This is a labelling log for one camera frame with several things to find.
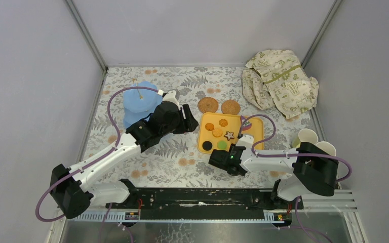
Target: cable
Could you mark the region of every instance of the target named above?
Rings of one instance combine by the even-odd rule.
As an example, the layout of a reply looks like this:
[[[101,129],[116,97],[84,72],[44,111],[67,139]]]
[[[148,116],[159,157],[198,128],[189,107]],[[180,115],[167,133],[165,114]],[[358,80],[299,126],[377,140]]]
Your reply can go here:
[[[311,238],[314,242],[320,243],[314,236],[312,236],[310,233],[308,233],[307,229],[300,223],[299,213],[297,212],[297,205],[299,204],[299,200],[300,200],[300,196],[298,196],[296,198],[296,205],[295,205],[295,209],[294,209],[294,213],[296,214],[297,222],[299,223],[300,228],[305,232],[305,234],[309,238]]]
[[[111,120],[111,124],[112,126],[115,128],[116,132],[117,132],[117,140],[115,142],[115,146],[117,147],[117,145],[120,143],[120,138],[121,138],[121,134],[120,134],[120,130],[117,126],[117,124],[115,123],[114,119],[112,119],[112,116],[111,116],[111,102],[112,100],[114,99],[115,96],[117,96],[118,94],[126,91],[126,90],[133,90],[133,89],[142,89],[142,90],[151,90],[151,91],[154,91],[154,92],[158,92],[158,90],[155,90],[155,89],[152,89],[152,88],[149,88],[149,87],[142,87],[142,86],[135,86],[135,87],[127,87],[127,88],[124,88],[124,89],[121,89],[119,91],[117,91],[115,94],[113,94],[111,96],[111,98],[109,99],[108,101],[108,106],[107,106],[107,111],[108,111],[108,118]],[[113,151],[115,150],[115,148],[112,148],[110,149],[107,153],[105,153],[104,155],[100,156],[99,158],[95,159],[94,161],[88,163],[87,165],[83,166],[82,169],[85,170],[87,169],[88,167],[98,163],[99,161],[101,161],[102,159],[104,159],[105,157],[107,157],[108,155],[110,155]],[[36,218],[40,221],[43,221],[43,222],[53,222],[53,221],[56,221],[56,220],[59,220],[61,218],[64,217],[64,214],[60,215],[60,216],[57,216],[56,218],[53,218],[53,219],[45,219],[43,218],[41,215],[40,215],[40,207],[41,207],[41,204],[43,203],[44,201],[44,198],[46,198],[46,196],[56,187],[58,186],[60,183],[62,183],[63,181],[65,181],[66,179],[78,174],[79,172],[81,172],[81,170],[76,170],[72,173],[70,173],[69,175],[66,175],[64,176],[63,178],[61,178],[60,180],[56,181],[53,185],[51,185],[45,192],[44,194],[42,194],[42,196],[40,197],[38,203],[36,204],[36,208],[35,208],[35,215],[36,215]]]
[[[253,146],[251,147],[251,151],[253,152],[253,154],[255,154],[256,156],[258,157],[264,157],[264,158],[276,158],[276,157],[322,157],[322,158],[329,158],[329,159],[335,159],[335,160],[338,160],[340,161],[341,163],[345,164],[348,168],[348,173],[342,177],[342,178],[339,178],[339,179],[336,179],[336,182],[340,182],[340,181],[343,181],[345,179],[347,179],[348,177],[351,176],[351,174],[353,173],[353,169],[351,167],[351,165],[344,159],[342,158],[339,158],[339,157],[336,157],[336,156],[331,156],[331,155],[327,155],[327,154],[319,154],[319,153],[291,153],[291,154],[259,154],[259,153],[256,153],[256,150],[255,150],[255,146],[259,143],[263,143],[263,142],[266,142],[268,140],[270,140],[276,133],[276,130],[277,130],[277,127],[275,126],[275,123],[274,121],[268,117],[267,115],[262,115],[262,114],[257,114],[257,115],[252,115],[250,117],[248,117],[247,119],[245,119],[242,123],[241,123],[241,128],[239,129],[239,134],[241,133],[242,131],[242,128],[243,128],[243,123],[248,121],[249,119],[253,118],[253,117],[257,117],[257,116],[260,116],[260,117],[265,117],[267,118],[271,123],[272,123],[272,126],[274,128],[274,131],[272,132],[272,135],[269,136],[268,138],[265,138],[263,140],[260,140],[260,141],[257,141],[253,144]],[[298,211],[297,211],[297,206],[298,206],[298,203],[299,203],[299,199],[300,199],[300,196],[298,196],[296,198],[296,205],[295,205],[295,209],[294,209],[294,212],[296,214],[296,219],[297,219],[297,222],[299,223],[300,225],[300,228],[306,233],[306,235],[309,236],[309,238],[311,238],[313,241],[317,242],[317,243],[320,243],[317,239],[315,239],[311,234],[308,233],[308,228],[304,227],[301,223],[300,223],[300,219],[299,219],[299,214],[298,214]],[[314,230],[312,229],[312,231],[314,232],[317,232],[319,234],[321,234],[322,236],[324,236],[329,242],[332,242],[332,240],[330,238],[328,238],[325,234],[317,231],[317,230]]]
[[[291,204],[288,204],[287,215],[290,214],[290,211],[291,211]]]
[[[132,232],[130,231],[130,229],[128,227],[126,227],[125,225],[123,225],[123,229],[128,231],[129,237],[130,237],[130,243],[133,243],[133,235],[132,235]]]
[[[142,199],[138,199],[137,201],[138,201],[138,218],[141,218],[139,211],[141,210],[142,207]]]
[[[99,240],[98,240],[99,243],[101,243],[103,226],[105,225],[105,220],[106,220],[106,218],[108,218],[108,214],[109,214],[109,211],[111,210],[111,208],[112,208],[112,202],[109,204],[109,208],[106,211],[105,216],[102,219],[101,229],[99,230]]]
[[[338,160],[338,161],[342,162],[343,164],[345,164],[346,167],[348,168],[348,173],[344,177],[336,179],[336,182],[340,182],[340,181],[346,180],[353,173],[353,169],[352,169],[351,165],[346,160],[344,160],[342,158],[339,158],[339,157],[336,157],[336,156],[331,156],[331,155],[328,155],[328,154],[320,154],[320,153],[259,154],[259,153],[256,153],[255,146],[257,144],[259,144],[259,143],[263,143],[263,142],[266,142],[266,141],[270,140],[275,135],[275,133],[277,131],[277,127],[275,126],[274,121],[269,116],[262,115],[262,114],[257,114],[257,115],[252,115],[252,116],[248,117],[247,119],[245,119],[241,123],[241,128],[239,129],[239,134],[242,131],[242,127],[243,127],[242,124],[244,122],[248,121],[249,119],[251,119],[253,117],[258,117],[258,116],[267,118],[270,121],[270,123],[272,123],[274,131],[272,132],[272,135],[270,135],[268,138],[265,138],[263,140],[257,141],[257,142],[255,142],[253,144],[253,146],[251,147],[251,151],[256,156],[264,157],[264,158],[277,158],[277,157],[287,157],[288,156],[288,157],[321,157],[321,158],[335,159],[335,160]]]

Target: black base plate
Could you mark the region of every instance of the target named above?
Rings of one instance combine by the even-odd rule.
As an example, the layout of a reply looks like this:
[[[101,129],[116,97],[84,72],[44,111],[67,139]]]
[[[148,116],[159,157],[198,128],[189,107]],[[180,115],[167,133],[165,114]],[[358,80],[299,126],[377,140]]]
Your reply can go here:
[[[141,220],[264,219],[263,210],[287,209],[275,205],[270,195],[270,189],[144,187],[133,192],[135,201],[142,200]],[[294,209],[295,201],[290,204]],[[138,210],[138,203],[112,204],[112,208]],[[302,201],[298,209],[303,209]]]

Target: star-shaped cookie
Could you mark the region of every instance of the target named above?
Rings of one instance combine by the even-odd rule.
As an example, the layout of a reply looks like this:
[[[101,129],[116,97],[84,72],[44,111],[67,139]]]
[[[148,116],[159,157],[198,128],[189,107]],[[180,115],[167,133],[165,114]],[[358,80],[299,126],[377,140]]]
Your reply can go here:
[[[224,135],[224,137],[227,138],[228,141],[235,138],[234,133],[231,133],[229,131],[226,131],[226,135]]]

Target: cookie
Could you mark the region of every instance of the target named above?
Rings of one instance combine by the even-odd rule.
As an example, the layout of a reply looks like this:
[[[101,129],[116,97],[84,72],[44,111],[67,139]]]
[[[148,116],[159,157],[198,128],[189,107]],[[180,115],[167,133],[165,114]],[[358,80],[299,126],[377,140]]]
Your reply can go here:
[[[208,131],[214,130],[214,124],[212,124],[212,123],[205,124],[205,129]]]
[[[241,106],[235,100],[226,100],[221,105],[223,114],[237,115],[241,111]]]
[[[210,141],[205,141],[205,142],[202,143],[202,148],[205,151],[209,151],[212,148],[212,143]]]
[[[220,150],[225,150],[227,147],[227,143],[224,140],[220,140],[217,143],[217,148]]]
[[[218,102],[214,98],[205,97],[199,101],[198,108],[202,113],[205,113],[205,112],[214,113],[218,110]]]
[[[222,126],[222,127],[225,127],[225,126],[227,126],[227,125],[228,125],[228,123],[227,123],[227,120],[226,120],[226,119],[221,119],[221,120],[218,122],[218,124],[219,124],[220,126]]]
[[[228,141],[235,138],[234,133],[229,131],[226,131],[226,135],[224,135],[224,137],[227,138]]]
[[[212,135],[216,138],[220,137],[221,135],[223,135],[223,131],[220,129],[220,128],[215,128],[213,131],[212,131]]]

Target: floral tablecloth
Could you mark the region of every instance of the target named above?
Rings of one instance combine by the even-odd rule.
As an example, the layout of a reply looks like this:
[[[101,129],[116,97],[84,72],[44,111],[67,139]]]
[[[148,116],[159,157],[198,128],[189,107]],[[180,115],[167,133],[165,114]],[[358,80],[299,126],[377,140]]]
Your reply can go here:
[[[266,114],[277,125],[277,133],[265,144],[265,149],[290,148],[292,140],[302,128],[312,128],[309,113],[290,120],[276,109],[259,110],[242,95],[242,67],[114,67],[110,68],[98,103],[92,130],[84,158],[92,156],[113,143],[117,136],[108,119],[106,107],[111,95],[132,84],[132,79],[147,80],[159,89],[168,91],[178,89],[180,104],[189,104],[190,109],[200,122],[202,113],[197,104],[204,97],[213,97],[221,105],[233,99],[241,105],[241,115]],[[111,113],[123,130],[123,99],[114,99]],[[272,132],[272,126],[265,120],[265,136]],[[197,149],[199,128],[193,133],[167,135],[160,143],[128,159],[110,172],[99,182],[115,182],[128,178],[137,187],[219,187],[219,188],[272,188],[278,178],[287,178],[285,173],[261,171],[247,173],[245,177],[233,177],[225,171],[208,165],[209,154]]]

